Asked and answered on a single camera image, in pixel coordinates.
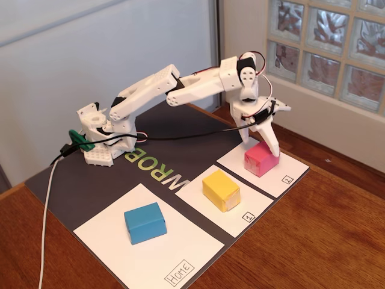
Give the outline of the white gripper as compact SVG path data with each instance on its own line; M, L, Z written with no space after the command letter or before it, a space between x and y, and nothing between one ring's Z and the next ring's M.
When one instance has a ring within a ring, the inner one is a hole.
M280 147L278 139L272 128L274 112L274 101L266 96L259 96L253 102L244 102L239 97L230 99L230 113L239 128L238 132L242 142L247 144L249 141L248 127L250 125L253 132L258 132L265 143L268 145L271 153L278 157Z

